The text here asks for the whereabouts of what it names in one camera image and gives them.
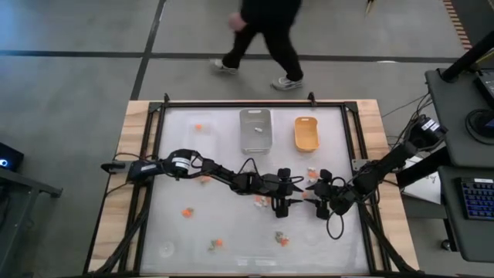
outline person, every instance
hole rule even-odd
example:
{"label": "person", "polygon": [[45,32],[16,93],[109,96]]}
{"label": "person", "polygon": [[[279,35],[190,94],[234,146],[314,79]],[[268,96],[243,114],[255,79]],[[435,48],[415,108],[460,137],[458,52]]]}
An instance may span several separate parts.
{"label": "person", "polygon": [[277,90],[301,87],[303,71],[289,37],[301,5],[302,0],[244,0],[240,12],[228,19],[235,31],[233,49],[223,59],[213,59],[213,69],[236,74],[245,51],[260,32],[271,57],[286,71],[286,76],[273,80],[271,85]]}

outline white sneaker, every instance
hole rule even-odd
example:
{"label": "white sneaker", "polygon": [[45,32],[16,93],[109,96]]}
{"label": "white sneaker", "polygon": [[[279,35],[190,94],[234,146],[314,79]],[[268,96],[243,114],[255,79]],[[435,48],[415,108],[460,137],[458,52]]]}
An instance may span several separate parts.
{"label": "white sneaker", "polygon": [[223,61],[220,59],[211,59],[209,60],[209,64],[211,68],[219,73],[229,73],[229,74],[237,74],[238,70],[235,68],[229,68],[223,65]]}
{"label": "white sneaker", "polygon": [[292,81],[286,77],[280,77],[277,80],[273,80],[271,82],[271,86],[277,90],[291,90],[291,89],[299,88],[302,85],[303,85],[302,80]]}

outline keyboard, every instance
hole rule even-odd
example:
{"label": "keyboard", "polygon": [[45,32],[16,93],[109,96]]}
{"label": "keyboard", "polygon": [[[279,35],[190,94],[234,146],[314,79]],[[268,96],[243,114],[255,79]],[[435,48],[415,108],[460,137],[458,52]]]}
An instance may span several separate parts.
{"label": "keyboard", "polygon": [[463,212],[467,219],[494,220],[494,181],[492,179],[459,178],[458,186],[463,199]]}

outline gray floor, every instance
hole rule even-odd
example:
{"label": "gray floor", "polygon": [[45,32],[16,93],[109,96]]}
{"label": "gray floor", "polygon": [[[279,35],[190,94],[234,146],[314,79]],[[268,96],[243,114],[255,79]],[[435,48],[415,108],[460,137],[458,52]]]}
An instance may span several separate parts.
{"label": "gray floor", "polygon": [[[232,39],[225,19],[238,5],[232,0],[168,0],[153,51],[229,51],[226,42]],[[359,0],[305,1],[293,28],[293,45],[299,54],[310,55],[456,57],[464,52],[439,0],[381,0],[368,17],[364,10],[365,2]],[[267,53],[261,37],[249,53]]]}
{"label": "gray floor", "polygon": [[[158,0],[0,0],[0,50],[143,52]],[[232,44],[226,16],[238,1],[167,0],[153,51],[223,53]],[[363,0],[306,0],[293,43],[301,54],[456,57],[463,53],[440,0],[381,0],[364,17]],[[257,38],[250,53],[266,53]],[[26,153],[22,173],[64,187],[40,198],[17,269],[36,277],[80,274],[140,59],[0,57],[0,141]],[[426,93],[424,71],[445,64],[302,62],[306,86],[280,93],[273,61],[247,60],[237,76],[216,76],[205,59],[152,59],[141,100],[375,98],[381,113]],[[414,105],[384,118],[398,135]],[[425,113],[435,117],[433,107]],[[494,265],[443,253],[442,222],[410,222],[426,272],[482,274]],[[435,259],[443,263],[433,263]]]}

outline clear plastic container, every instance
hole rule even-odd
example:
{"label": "clear plastic container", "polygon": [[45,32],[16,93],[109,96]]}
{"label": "clear plastic container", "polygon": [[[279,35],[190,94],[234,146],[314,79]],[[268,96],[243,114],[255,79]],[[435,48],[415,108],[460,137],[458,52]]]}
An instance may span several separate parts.
{"label": "clear plastic container", "polygon": [[244,154],[268,154],[272,146],[271,112],[240,110],[240,148]]}
{"label": "clear plastic container", "polygon": [[298,117],[295,119],[295,145],[297,150],[303,152],[311,152],[319,148],[315,117]]}

